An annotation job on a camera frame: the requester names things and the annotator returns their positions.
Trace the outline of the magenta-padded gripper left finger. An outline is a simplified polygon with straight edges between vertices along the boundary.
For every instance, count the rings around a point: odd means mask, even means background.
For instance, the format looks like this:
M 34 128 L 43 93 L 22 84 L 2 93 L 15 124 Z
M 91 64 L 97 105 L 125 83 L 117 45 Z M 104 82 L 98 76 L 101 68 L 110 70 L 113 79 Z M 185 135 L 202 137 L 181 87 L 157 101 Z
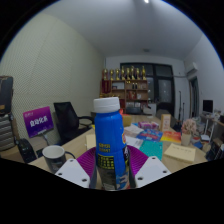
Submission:
M 95 188 L 97 183 L 96 148 L 87 150 L 77 159 L 69 159 L 55 173 L 84 188 Z

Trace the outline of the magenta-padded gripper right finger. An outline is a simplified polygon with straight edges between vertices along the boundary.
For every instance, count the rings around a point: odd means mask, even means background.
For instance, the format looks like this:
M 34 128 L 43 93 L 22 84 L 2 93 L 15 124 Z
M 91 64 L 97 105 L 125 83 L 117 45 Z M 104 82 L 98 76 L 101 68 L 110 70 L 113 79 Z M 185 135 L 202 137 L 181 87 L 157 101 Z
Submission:
M 156 157 L 148 157 L 139 149 L 129 146 L 130 186 L 140 188 L 171 174 Z

